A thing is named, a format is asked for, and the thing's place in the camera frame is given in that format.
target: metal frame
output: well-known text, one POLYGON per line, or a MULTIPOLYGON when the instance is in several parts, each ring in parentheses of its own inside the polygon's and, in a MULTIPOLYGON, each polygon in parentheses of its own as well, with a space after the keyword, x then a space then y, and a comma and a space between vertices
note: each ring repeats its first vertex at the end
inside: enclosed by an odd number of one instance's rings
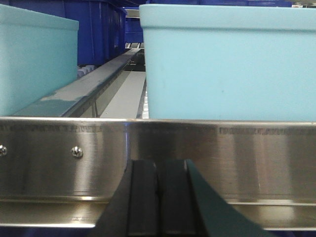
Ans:
POLYGON ((0 118, 0 225, 94 226, 128 159, 191 159, 265 229, 316 230, 315 140, 314 122, 0 118))

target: blue plastic bin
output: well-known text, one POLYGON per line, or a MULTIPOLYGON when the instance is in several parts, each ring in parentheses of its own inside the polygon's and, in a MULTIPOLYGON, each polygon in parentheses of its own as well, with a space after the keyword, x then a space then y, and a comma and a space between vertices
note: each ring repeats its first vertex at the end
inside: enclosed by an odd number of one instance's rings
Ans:
POLYGON ((260 0, 249 0, 248 6, 279 6, 279 7, 292 7, 292 2, 290 1, 260 1, 260 0))
POLYGON ((127 18, 125 32, 126 43, 144 42, 143 29, 140 26, 139 18, 127 18))
POLYGON ((79 22, 0 4, 0 116, 77 79, 79 22))
POLYGON ((153 119, 316 120, 316 11, 145 4, 153 119))
POLYGON ((200 5, 248 6, 247 0, 200 0, 200 5))
POLYGON ((107 0, 0 0, 0 3, 79 21, 79 65, 101 65, 125 51, 126 11, 107 0))

